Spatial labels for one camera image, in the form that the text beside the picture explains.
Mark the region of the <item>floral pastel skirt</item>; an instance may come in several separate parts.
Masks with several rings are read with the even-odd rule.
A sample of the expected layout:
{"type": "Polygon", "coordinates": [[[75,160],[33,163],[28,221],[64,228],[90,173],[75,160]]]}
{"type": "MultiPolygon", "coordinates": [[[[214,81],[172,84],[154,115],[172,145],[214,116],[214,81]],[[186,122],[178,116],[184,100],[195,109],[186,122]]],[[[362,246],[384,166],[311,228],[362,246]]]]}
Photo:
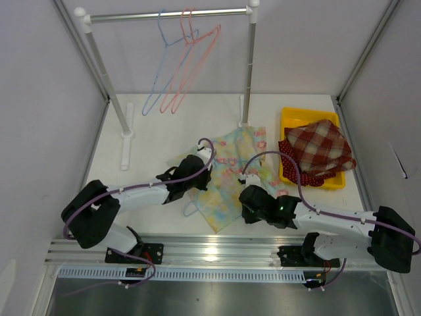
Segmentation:
{"type": "Polygon", "coordinates": [[[221,234],[241,219],[241,172],[256,154],[267,150],[266,128],[244,126],[210,139],[216,151],[207,190],[192,189],[182,199],[186,206],[173,216],[174,231],[221,234]]]}

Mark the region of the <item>red plaid cloth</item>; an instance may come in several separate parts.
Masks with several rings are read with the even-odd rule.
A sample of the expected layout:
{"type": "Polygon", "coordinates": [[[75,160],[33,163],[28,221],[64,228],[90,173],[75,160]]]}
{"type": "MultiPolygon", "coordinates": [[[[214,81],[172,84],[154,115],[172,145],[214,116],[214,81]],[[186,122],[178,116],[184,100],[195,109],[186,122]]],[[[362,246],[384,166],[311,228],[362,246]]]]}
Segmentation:
{"type": "Polygon", "coordinates": [[[351,147],[341,130],[330,120],[284,129],[301,171],[325,176],[356,167],[351,147]]]}

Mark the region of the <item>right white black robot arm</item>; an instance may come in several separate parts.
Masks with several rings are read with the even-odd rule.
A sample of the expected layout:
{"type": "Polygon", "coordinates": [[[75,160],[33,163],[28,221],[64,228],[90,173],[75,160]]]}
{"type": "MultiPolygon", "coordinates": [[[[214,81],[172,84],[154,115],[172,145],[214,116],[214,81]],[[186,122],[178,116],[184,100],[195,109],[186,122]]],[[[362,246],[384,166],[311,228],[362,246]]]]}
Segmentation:
{"type": "Polygon", "coordinates": [[[310,266],[331,259],[374,259],[384,269],[409,273],[415,231],[390,207],[377,212],[316,209],[301,198],[272,197],[260,186],[239,195],[247,224],[264,221],[279,229],[305,232],[301,260],[310,266]]]}

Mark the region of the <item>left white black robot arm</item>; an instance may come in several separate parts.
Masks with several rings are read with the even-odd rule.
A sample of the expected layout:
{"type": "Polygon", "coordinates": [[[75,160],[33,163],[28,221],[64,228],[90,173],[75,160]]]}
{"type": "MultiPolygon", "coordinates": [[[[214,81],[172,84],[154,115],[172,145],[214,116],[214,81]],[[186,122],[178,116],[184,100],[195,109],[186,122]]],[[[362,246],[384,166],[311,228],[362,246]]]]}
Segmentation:
{"type": "Polygon", "coordinates": [[[148,264],[152,252],[132,227],[116,224],[115,218],[133,209],[172,203],[191,189],[207,190],[211,162],[211,150],[202,148],[148,184],[117,189],[92,180],[62,211],[65,232],[83,249],[105,246],[107,263],[148,264]]]}

